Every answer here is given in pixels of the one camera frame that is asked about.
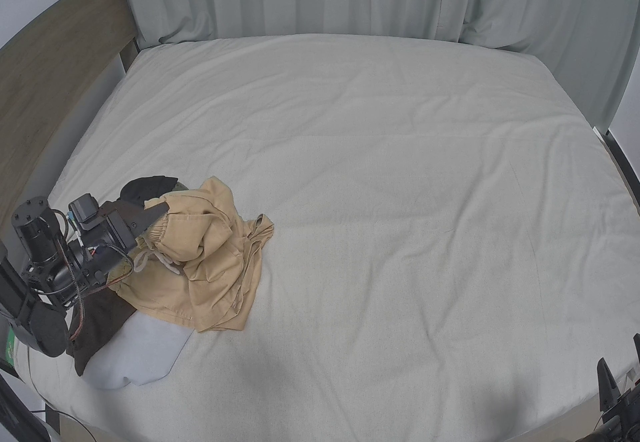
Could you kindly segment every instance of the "headboard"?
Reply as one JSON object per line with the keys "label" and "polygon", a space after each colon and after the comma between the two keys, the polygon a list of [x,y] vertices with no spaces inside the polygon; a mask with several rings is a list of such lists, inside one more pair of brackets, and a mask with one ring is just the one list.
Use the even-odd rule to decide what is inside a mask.
{"label": "headboard", "polygon": [[82,95],[118,55],[135,59],[127,0],[59,0],[0,49],[0,226]]}

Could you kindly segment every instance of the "wooden headboard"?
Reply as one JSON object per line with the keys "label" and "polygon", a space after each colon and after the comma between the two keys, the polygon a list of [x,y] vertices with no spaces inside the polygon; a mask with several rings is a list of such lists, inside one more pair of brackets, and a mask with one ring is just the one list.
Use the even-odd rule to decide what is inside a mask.
{"label": "wooden headboard", "polygon": [[127,0],[59,0],[0,49],[0,226],[82,95],[118,53],[129,68],[137,32]]}

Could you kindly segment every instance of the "mattress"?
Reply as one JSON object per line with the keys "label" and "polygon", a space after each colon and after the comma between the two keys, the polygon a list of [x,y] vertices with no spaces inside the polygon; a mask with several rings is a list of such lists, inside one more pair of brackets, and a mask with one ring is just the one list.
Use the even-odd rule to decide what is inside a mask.
{"label": "mattress", "polygon": [[24,345],[55,408],[130,441],[506,439],[622,375],[640,216],[537,59],[297,35],[140,53],[51,194],[215,175],[275,234],[241,332],[193,334],[160,381],[99,391]]}

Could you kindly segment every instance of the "robotic arm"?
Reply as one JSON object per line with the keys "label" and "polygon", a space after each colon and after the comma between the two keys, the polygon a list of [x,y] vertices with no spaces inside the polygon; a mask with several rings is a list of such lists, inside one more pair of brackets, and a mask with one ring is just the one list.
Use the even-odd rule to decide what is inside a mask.
{"label": "robotic arm", "polygon": [[[123,258],[131,261],[127,254],[136,237],[167,210],[164,202],[146,210],[124,200],[99,206],[89,193],[69,204],[68,218],[45,197],[21,204],[12,226],[29,256],[26,270],[12,267],[0,242],[0,313],[18,339],[47,356],[62,354],[69,339],[66,311],[105,287],[109,271]],[[65,234],[56,214],[63,217]],[[70,226],[77,238],[67,243]]]}

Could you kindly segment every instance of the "wooden bed frame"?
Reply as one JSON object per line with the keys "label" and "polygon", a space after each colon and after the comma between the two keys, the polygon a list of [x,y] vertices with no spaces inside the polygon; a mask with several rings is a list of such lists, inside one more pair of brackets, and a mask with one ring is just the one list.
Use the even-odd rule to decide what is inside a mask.
{"label": "wooden bed frame", "polygon": [[61,123],[120,54],[138,47],[127,0],[59,0],[0,49],[0,226]]}

